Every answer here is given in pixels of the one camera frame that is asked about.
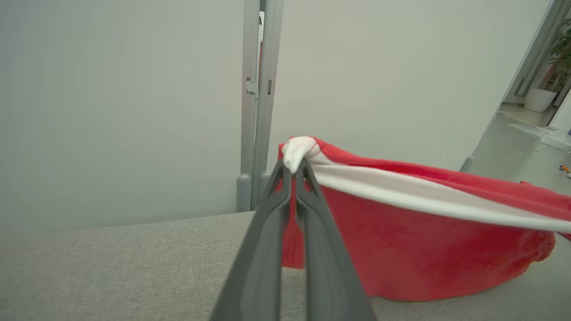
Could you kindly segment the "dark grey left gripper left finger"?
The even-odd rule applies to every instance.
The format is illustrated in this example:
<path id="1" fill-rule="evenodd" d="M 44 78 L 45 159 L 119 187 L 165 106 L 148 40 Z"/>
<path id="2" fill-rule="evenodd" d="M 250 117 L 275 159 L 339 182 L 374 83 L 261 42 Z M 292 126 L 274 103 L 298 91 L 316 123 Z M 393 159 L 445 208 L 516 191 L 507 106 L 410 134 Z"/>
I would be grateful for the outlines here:
<path id="1" fill-rule="evenodd" d="M 280 319 L 283 232 L 290 217 L 291 173 L 279 160 L 212 311 L 212 321 Z"/>

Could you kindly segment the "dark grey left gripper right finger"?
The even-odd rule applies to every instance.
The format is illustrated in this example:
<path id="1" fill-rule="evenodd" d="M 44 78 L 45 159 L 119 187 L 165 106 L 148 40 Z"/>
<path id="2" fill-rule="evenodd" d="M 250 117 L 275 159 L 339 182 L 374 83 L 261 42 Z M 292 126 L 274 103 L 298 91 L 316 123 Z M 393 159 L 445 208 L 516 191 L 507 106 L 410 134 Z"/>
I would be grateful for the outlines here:
<path id="1" fill-rule="evenodd" d="M 377 319 L 310 163 L 294 175 L 296 223 L 304 238 L 306 319 Z"/>

